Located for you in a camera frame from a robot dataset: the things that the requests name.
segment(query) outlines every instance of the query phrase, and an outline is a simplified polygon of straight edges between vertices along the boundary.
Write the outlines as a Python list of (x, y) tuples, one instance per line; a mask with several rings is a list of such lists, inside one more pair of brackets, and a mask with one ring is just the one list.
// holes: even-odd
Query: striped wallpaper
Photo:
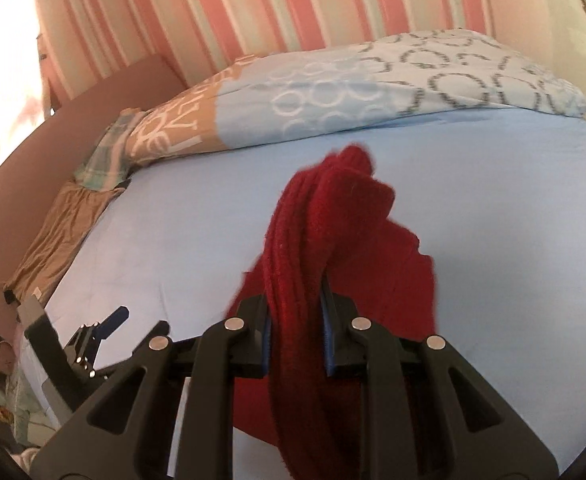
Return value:
[(246, 54), (432, 28), (493, 35), (489, 0), (37, 1), (45, 72), (62, 102), (154, 53), (193, 85)]

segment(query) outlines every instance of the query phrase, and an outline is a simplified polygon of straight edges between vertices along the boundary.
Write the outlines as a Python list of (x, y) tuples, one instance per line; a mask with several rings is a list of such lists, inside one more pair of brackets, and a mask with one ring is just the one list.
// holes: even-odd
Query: red garment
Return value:
[(233, 302), (266, 293), (271, 369), (237, 380), (233, 424), (279, 447), (295, 480), (358, 478), (359, 384), (326, 377), (321, 278), (361, 316), (397, 336), (435, 332), (435, 278), (419, 240), (387, 219), (393, 189), (374, 180), (358, 146), (295, 174), (275, 209), (264, 252)]

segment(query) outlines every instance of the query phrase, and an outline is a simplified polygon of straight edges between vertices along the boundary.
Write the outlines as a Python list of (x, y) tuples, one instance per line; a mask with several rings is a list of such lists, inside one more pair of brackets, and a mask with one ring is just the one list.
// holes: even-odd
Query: plaid cloth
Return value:
[(76, 183), (94, 191), (109, 191), (126, 180), (131, 163), (124, 153), (133, 129), (148, 114), (139, 108), (127, 108), (111, 124), (91, 155), (73, 174)]

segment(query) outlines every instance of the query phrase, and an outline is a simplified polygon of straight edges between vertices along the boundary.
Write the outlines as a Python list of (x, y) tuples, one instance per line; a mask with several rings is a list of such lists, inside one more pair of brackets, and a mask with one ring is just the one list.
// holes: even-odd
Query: triangular cutout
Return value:
[(497, 426), (502, 421), (499, 413), (459, 370), (449, 368), (448, 374), (455, 388), (457, 400), (462, 408), (464, 421), (470, 433), (477, 433), (492, 426)]
[(113, 434), (124, 433), (145, 373), (138, 368), (119, 384), (90, 415), (89, 424)]

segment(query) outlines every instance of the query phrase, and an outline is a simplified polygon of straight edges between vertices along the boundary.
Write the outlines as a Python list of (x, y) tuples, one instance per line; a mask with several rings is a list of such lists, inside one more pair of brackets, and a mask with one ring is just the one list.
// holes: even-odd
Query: bed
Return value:
[[(201, 334), (224, 316), (243, 272), (260, 253), (289, 178), (330, 150), (359, 142), (375, 160), (376, 178), (396, 191), (391, 218), (417, 234), (422, 253), (435, 260), (439, 333), (515, 407), (565, 470), (586, 446), (586, 122), (580, 118), (585, 108), (580, 92), (530, 60), (516, 53), (491, 57), (488, 52), (501, 47), (474, 33), (471, 43), (484, 50), (468, 56), (468, 37), (451, 41), (448, 34), (466, 32), (400, 35), (347, 47), (346, 57), (344, 49), (320, 52), (320, 65), (343, 68), (328, 85), (326, 74), (311, 65), (318, 60), (307, 54), (243, 59), (241, 75), (231, 67), (175, 98), (192, 104), (194, 94), (216, 92), (215, 123), (187, 138), (156, 142), (153, 121), (180, 107), (151, 108), (130, 135), (131, 146), (123, 148), (138, 157), (141, 168), (99, 217), (48, 298), (46, 309), (61, 341), (121, 304), (131, 318), (103, 343), (97, 366), (126, 358), (160, 319), (169, 321), (176, 340)], [(438, 43), (437, 50), (429, 49), (429, 41)], [(404, 47), (399, 59), (406, 57), (401, 62), (414, 70), (403, 65), (399, 80), (393, 63), (396, 49)], [(446, 48), (462, 48), (464, 56), (442, 57)], [(417, 59), (416, 49), (426, 57)], [(352, 59), (358, 62), (345, 63)], [(517, 75), (508, 72), (510, 63)], [(265, 75), (279, 80), (291, 67), (306, 70), (304, 81), (288, 80), (283, 92), (269, 94), (279, 87), (265, 85)], [(432, 88), (442, 71), (466, 84)], [(496, 71), (502, 71), (497, 79)], [(529, 76), (538, 83), (533, 91)], [(145, 80), (144, 70), (137, 78)], [(344, 80), (349, 95), (359, 96), (346, 106), (366, 104), (366, 113), (351, 115), (357, 120), (346, 124), (349, 110), (326, 113), (330, 93), (318, 90)], [(385, 115), (390, 108), (375, 100), (379, 85), (393, 86), (391, 101), (401, 113)], [(294, 95), (291, 89), (309, 92), (307, 98), (314, 95), (320, 103), (305, 111), (303, 128), (295, 122), (299, 102), (280, 99)], [(275, 108), (263, 107), (273, 100), (288, 122), (269, 115)], [(133, 104), (124, 98), (118, 103)], [(274, 128), (278, 121), (287, 127)], [(80, 138), (86, 155), (99, 134), (87, 128), (76, 142)], [(197, 146), (223, 151), (197, 153)], [(159, 160), (148, 165), (150, 155)], [(58, 186), (80, 160), (75, 155), (57, 170)], [(127, 173), (116, 169), (122, 177)], [(54, 200), (54, 185), (48, 184), (46, 199), (30, 218), (30, 231), (19, 241), (22, 250)], [(24, 197), (13, 200), (28, 204)], [(48, 408), (41, 389), (46, 376), (25, 341), (19, 346), (20, 368)], [(235, 477), (289, 478), (276, 448), (240, 431)]]

